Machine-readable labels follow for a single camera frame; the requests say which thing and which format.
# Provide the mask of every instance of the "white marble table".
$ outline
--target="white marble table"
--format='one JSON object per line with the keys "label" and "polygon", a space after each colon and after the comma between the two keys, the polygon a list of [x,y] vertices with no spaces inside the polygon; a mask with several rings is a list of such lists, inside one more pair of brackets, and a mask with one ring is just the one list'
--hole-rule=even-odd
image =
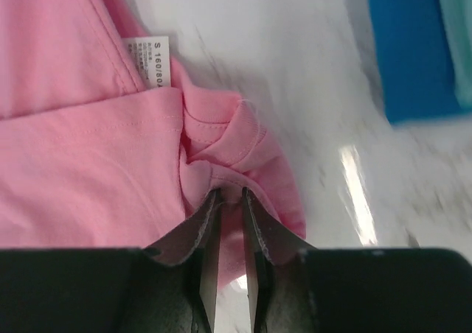
{"label": "white marble table", "polygon": [[[196,84],[253,102],[290,159],[310,243],[472,260],[472,118],[387,123],[367,0],[127,1]],[[221,293],[216,332],[249,331],[244,299]]]}

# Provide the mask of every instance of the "white tag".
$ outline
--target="white tag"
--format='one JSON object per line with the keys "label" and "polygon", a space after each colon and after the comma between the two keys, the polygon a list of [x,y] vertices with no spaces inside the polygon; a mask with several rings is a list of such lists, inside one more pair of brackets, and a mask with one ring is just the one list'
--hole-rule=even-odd
{"label": "white tag", "polygon": [[123,41],[147,88],[170,86],[168,37],[124,38]]}

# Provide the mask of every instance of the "blue cloth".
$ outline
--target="blue cloth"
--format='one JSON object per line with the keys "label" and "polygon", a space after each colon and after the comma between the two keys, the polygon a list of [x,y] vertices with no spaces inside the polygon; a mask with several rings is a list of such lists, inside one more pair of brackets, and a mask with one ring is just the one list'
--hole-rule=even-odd
{"label": "blue cloth", "polygon": [[391,123],[463,113],[438,0],[369,0]]}
{"label": "blue cloth", "polygon": [[456,75],[456,96],[472,107],[472,0],[440,0],[442,21]]}

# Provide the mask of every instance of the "fabric fold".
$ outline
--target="fabric fold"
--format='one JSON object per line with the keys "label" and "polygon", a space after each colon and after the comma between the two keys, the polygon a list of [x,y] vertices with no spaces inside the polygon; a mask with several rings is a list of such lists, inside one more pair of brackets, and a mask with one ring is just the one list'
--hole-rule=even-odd
{"label": "fabric fold", "polygon": [[0,247],[144,247],[222,188],[221,287],[244,272],[244,186],[305,236],[288,162],[239,94],[175,59],[173,87],[145,91],[121,42],[145,31],[122,0],[0,6]]}

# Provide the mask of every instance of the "pink t-shirt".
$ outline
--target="pink t-shirt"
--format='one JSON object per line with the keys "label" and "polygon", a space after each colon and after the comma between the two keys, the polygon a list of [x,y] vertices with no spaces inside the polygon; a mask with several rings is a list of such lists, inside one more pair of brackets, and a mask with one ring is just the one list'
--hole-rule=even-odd
{"label": "pink t-shirt", "polygon": [[144,247],[221,187],[219,284],[244,273],[248,186],[300,236],[294,178],[240,95],[146,90],[122,38],[123,0],[0,0],[0,247]]}

